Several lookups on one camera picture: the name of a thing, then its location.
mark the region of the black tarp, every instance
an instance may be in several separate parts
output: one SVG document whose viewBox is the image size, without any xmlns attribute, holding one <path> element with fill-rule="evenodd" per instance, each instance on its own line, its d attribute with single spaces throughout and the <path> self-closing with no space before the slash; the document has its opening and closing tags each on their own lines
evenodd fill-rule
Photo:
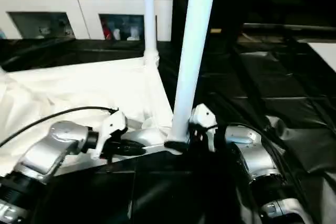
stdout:
<svg viewBox="0 0 336 224">
<path fill-rule="evenodd" d="M 159 43 L 159 72 L 174 104 L 180 52 Z M 269 136 L 316 223 L 336 220 L 336 74 L 306 44 L 209 44 L 194 104 L 219 123 L 250 124 Z M 0 41 L 7 71 L 139 57 L 139 42 Z M 55 178 L 33 223 L 260 223 L 227 157 L 150 155 Z"/>
</svg>

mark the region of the black surface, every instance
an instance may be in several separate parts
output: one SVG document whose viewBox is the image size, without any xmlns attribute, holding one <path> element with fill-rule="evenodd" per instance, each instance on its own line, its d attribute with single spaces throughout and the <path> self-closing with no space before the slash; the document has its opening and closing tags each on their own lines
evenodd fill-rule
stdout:
<svg viewBox="0 0 336 224">
<path fill-rule="evenodd" d="M 219 123 L 247 123 L 267 134 L 272 155 L 316 223 L 334 223 L 336 74 L 305 44 L 249 43 L 223 51 L 221 42 L 210 42 L 194 104 L 205 103 Z M 11 59 L 3 64 L 7 71 L 143 53 L 143 45 L 136 42 L 72 40 L 53 45 L 50 40 L 45 48 L 37 46 L 45 41 L 12 43 L 0 41 L 1 61 Z M 159 72 L 173 106 L 180 52 L 159 43 L 159 53 Z M 147 158 L 57 178 L 34 223 L 201 223 L 203 218 L 259 223 L 251 194 L 230 161 L 204 157 L 193 166 L 167 154 Z M 134 213 L 128 220 L 130 204 Z"/>
</svg>

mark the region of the white pole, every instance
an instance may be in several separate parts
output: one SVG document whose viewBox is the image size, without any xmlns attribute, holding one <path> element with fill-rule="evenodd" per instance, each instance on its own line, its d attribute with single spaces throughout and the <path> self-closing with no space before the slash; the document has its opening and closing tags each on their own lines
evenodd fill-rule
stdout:
<svg viewBox="0 0 336 224">
<path fill-rule="evenodd" d="M 143 54 L 145 63 L 159 64 L 159 53 L 156 49 L 156 22 L 154 0 L 144 0 L 145 14 L 145 52 Z"/>
<path fill-rule="evenodd" d="M 173 125 L 168 141 L 187 142 L 198 73 L 213 0 L 189 0 L 177 81 Z"/>
</svg>

